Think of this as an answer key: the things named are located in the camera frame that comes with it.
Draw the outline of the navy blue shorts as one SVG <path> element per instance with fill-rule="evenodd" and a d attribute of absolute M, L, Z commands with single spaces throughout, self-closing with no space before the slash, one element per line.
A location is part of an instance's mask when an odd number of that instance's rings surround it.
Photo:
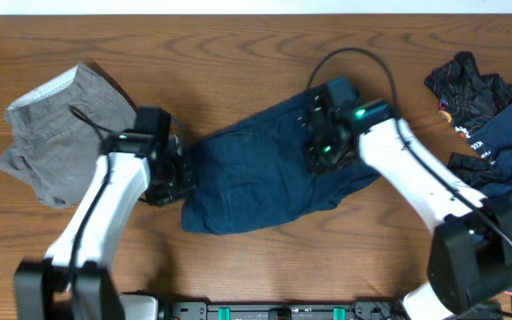
<path fill-rule="evenodd" d="M 267 108 L 188 149 L 196 188 L 181 210 L 187 232 L 228 235 L 336 208 L 379 174 L 359 163 L 318 175 L 306 164 L 305 93 Z"/>

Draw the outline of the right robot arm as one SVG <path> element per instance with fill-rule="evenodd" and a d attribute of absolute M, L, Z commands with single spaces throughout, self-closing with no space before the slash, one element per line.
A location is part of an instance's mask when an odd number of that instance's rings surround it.
<path fill-rule="evenodd" d="M 449 171 L 384 100 L 307 104 L 309 153 L 323 172 L 357 158 L 383 176 L 432 235 L 427 282 L 400 302 L 404 319 L 453 319 L 512 287 L 512 202 Z"/>

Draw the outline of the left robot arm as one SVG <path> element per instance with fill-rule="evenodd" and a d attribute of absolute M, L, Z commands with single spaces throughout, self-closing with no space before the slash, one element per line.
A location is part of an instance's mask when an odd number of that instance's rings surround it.
<path fill-rule="evenodd" d="M 110 275 L 135 205 L 170 204 L 195 183 L 175 135 L 118 132 L 100 144 L 92 182 L 65 230 L 40 261 L 14 274 L 20 319 L 168 319 L 152 293 L 120 293 Z"/>

